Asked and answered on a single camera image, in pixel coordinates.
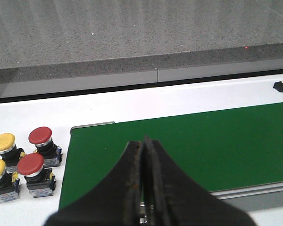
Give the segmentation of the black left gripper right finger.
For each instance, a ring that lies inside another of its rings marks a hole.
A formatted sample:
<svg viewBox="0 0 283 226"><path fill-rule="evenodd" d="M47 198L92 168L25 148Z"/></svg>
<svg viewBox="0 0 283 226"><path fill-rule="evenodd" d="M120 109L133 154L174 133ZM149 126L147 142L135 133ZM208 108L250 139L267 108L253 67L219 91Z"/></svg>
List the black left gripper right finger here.
<svg viewBox="0 0 283 226"><path fill-rule="evenodd" d="M254 226L244 211L191 179L158 140L143 142L144 204L149 226Z"/></svg>

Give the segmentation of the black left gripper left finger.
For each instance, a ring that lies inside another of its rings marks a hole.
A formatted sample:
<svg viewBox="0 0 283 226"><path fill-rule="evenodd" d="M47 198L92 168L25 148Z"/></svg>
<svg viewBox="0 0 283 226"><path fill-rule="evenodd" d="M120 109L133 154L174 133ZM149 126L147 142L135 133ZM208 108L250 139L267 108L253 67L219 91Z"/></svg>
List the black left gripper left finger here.
<svg viewBox="0 0 283 226"><path fill-rule="evenodd" d="M113 169L87 194L51 215L47 226L138 226L141 143L130 141Z"/></svg>

